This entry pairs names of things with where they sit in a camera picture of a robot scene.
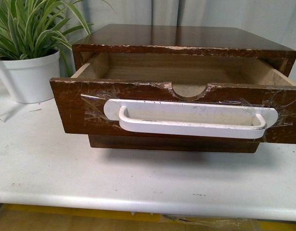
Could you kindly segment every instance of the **worn wood finish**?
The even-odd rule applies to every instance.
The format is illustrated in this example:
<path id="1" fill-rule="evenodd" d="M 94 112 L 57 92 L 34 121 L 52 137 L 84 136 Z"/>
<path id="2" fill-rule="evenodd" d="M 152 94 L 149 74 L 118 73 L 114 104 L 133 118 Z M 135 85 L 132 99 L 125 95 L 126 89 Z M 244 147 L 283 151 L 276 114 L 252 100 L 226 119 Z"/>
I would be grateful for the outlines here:
<path id="1" fill-rule="evenodd" d="M 73 45 L 75 66 L 86 52 L 257 57 L 286 76 L 296 51 L 238 28 L 107 25 Z"/>
<path id="2" fill-rule="evenodd" d="M 138 136 L 123 130 L 118 122 L 108 121 L 103 114 L 106 100 L 83 100 L 80 94 L 132 100 L 181 101 L 170 82 L 126 82 L 95 79 L 51 80 L 55 100 L 67 133 Z M 255 142 L 296 143 L 296 87 L 255 86 L 238 84 L 208 84 L 196 102 L 227 103 L 273 107 L 279 113 L 276 127 L 267 129 Z M 178 137 L 141 133 L 144 137 Z"/>
<path id="3" fill-rule="evenodd" d="M 73 53 L 78 72 L 50 83 L 65 132 L 88 134 L 92 147 L 253 153 L 260 142 L 296 143 L 288 47 L 237 28 L 108 25 Z M 279 119 L 255 140 L 136 133 L 104 116 L 110 98 L 273 107 Z"/>

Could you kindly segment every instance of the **drawer front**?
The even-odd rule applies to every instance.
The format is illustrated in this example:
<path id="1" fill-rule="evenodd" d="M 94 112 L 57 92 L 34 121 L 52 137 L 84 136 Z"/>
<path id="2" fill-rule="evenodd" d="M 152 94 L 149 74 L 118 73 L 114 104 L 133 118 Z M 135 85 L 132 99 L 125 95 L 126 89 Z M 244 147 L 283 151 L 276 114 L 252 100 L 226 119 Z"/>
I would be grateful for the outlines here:
<path id="1" fill-rule="evenodd" d="M 67 133 L 89 135 L 206 139 L 207 141 L 248 141 L 296 143 L 296 86 L 256 86 L 242 84 L 208 84 L 192 99 L 182 99 L 171 82 L 118 81 L 109 79 L 53 78 L 51 86 Z M 99 99 L 83 97 L 93 96 Z M 118 121 L 104 115 L 108 99 L 151 100 L 275 108 L 278 120 L 262 138 L 236 139 L 130 132 Z"/>

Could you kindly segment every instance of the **dark brown wood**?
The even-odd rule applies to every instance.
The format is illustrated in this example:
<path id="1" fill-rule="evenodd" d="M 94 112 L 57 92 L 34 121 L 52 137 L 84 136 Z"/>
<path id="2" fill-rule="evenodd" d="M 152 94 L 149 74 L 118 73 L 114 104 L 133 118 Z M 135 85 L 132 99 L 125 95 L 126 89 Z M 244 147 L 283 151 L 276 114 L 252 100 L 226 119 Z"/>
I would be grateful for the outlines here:
<path id="1" fill-rule="evenodd" d="M 73 51 L 77 68 L 82 52 L 168 53 L 257 57 L 286 76 L 296 59 L 293 49 L 230 27 L 107 25 L 75 43 Z M 284 59 L 287 65 L 274 65 Z"/>
<path id="2" fill-rule="evenodd" d="M 107 25 L 73 45 L 78 70 L 95 53 L 165 53 L 256 57 L 288 76 L 296 51 L 237 28 Z M 67 133 L 88 134 L 92 147 L 253 153 L 260 142 L 296 143 L 296 87 L 208 84 L 200 95 L 177 95 L 171 82 L 88 78 L 53 78 L 50 83 Z M 92 100 L 81 94 L 104 96 Z M 260 139 L 244 140 L 136 133 L 109 121 L 103 106 L 109 98 L 161 100 L 273 107 L 276 124 Z"/>
<path id="3" fill-rule="evenodd" d="M 79 134 L 135 136 L 120 128 L 118 122 L 106 119 L 103 106 L 106 100 L 84 100 L 81 94 L 102 96 L 105 92 L 119 99 L 163 100 L 183 102 L 170 82 L 146 83 L 110 81 L 108 79 L 60 79 L 50 81 L 65 132 Z M 234 104 L 242 102 L 259 107 L 273 107 L 279 113 L 275 126 L 267 129 L 255 142 L 296 143 L 296 87 L 256 86 L 242 84 L 208 84 L 195 102 Z M 183 136 L 141 133 L 144 137 Z M 245 141 L 226 139 L 227 141 Z"/>
<path id="4" fill-rule="evenodd" d="M 209 139 L 157 138 L 141 136 L 104 136 L 88 135 L 90 146 L 93 148 L 118 148 L 167 150 L 167 151 L 201 151 L 254 153 L 259 143 L 243 141 L 218 141 Z"/>

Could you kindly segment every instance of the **white table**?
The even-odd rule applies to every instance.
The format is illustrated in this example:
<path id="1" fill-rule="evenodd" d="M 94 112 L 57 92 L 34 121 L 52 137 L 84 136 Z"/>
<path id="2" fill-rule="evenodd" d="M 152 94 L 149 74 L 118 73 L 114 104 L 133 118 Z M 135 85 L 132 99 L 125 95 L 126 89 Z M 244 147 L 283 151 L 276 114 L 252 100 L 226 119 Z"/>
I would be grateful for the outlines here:
<path id="1" fill-rule="evenodd" d="M 54 99 L 13 102 L 0 81 L 0 203 L 296 220 L 296 145 L 255 154 L 90 148 Z"/>

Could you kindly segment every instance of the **cabinet base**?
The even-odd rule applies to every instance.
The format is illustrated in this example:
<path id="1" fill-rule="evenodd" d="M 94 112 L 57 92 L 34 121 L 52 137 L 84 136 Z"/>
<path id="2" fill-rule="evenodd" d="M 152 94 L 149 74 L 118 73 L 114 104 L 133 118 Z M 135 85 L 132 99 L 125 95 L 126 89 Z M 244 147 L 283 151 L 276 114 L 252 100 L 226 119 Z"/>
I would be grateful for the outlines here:
<path id="1" fill-rule="evenodd" d="M 145 149 L 167 151 L 197 151 L 225 153 L 254 153 L 258 142 L 246 141 L 215 141 L 203 138 L 155 138 L 136 136 L 105 136 L 88 135 L 90 146 L 93 148 Z"/>

